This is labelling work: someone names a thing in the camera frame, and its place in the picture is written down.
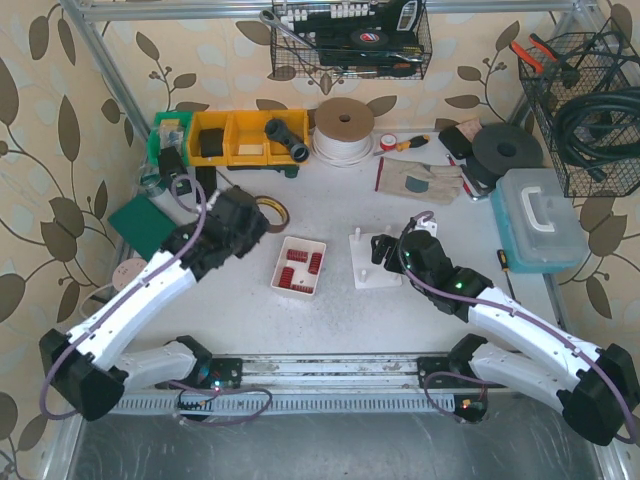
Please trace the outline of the brown tape roll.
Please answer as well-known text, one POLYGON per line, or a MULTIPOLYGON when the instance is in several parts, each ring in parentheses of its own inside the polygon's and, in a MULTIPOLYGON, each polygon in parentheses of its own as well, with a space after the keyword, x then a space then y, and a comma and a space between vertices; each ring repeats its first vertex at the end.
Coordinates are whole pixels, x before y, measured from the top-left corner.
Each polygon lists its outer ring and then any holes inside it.
POLYGON ((271 234, 282 233, 290 223, 290 213, 286 206, 273 197, 260 195, 255 197, 256 204, 261 210, 267 209, 270 214, 265 213, 268 219, 268 232, 271 234))

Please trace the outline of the red large spring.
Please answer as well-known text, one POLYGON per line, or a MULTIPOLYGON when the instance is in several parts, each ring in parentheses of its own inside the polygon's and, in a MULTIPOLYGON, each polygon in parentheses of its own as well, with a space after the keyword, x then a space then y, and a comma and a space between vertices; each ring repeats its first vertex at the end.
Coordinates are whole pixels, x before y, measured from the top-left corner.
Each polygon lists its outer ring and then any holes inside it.
POLYGON ((281 271, 278 287, 283 289, 290 289, 293 283, 294 273, 295 270, 292 267, 284 267, 281 271))

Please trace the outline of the white parts tray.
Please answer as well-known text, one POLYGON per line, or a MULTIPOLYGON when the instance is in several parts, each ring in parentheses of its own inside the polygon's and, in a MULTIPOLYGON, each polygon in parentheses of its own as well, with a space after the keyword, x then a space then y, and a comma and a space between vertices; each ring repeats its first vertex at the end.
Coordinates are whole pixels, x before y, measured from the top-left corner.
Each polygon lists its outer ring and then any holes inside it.
POLYGON ((286 297, 300 300, 313 299, 317 292, 320 271, 317 275, 312 275, 308 272, 308 267, 311 260, 311 255, 315 252, 320 252, 323 254, 322 264, 320 267, 321 271, 326 254, 326 244, 319 241, 286 236, 283 240, 283 244, 276 261, 274 273, 271 278, 271 288, 278 294, 286 297), (288 249, 299 249, 306 251, 308 253, 308 261, 306 263, 288 261, 286 259, 286 251, 288 249), (292 267, 295 270, 293 283, 290 289, 283 289, 278 287, 281 271, 284 267, 292 267))

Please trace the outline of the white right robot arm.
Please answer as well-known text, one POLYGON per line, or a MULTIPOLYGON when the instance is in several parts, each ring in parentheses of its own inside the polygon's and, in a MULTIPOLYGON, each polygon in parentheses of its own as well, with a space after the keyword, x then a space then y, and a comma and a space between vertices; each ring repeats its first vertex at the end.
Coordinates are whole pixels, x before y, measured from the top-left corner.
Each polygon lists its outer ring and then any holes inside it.
POLYGON ((487 277, 454 265, 440 242, 413 224, 398 238, 373 237, 371 250, 374 264, 406 276, 438 310, 515 347, 510 353, 467 336, 458 344, 464 380, 503 385, 536 399, 593 444, 609 445, 621 438, 622 429, 628 432, 624 443, 638 441, 633 412, 639 405, 639 381, 623 347, 602 348, 551 325, 487 277))

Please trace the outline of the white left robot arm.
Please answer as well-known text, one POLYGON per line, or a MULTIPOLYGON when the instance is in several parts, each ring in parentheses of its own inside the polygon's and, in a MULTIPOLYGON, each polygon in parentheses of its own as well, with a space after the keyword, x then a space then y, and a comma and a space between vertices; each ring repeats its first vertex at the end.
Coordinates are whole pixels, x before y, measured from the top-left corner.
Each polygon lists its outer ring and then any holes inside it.
POLYGON ((210 271, 246 255, 268 231, 257 200, 239 187, 216 191, 197 221, 176 228, 143 271, 97 313, 66 333, 51 329, 39 341, 45 373, 39 402, 55 389, 87 421, 107 415, 129 391, 171 384, 216 397, 224 394, 212 354, 183 335, 134 354, 126 347, 162 309, 210 271))

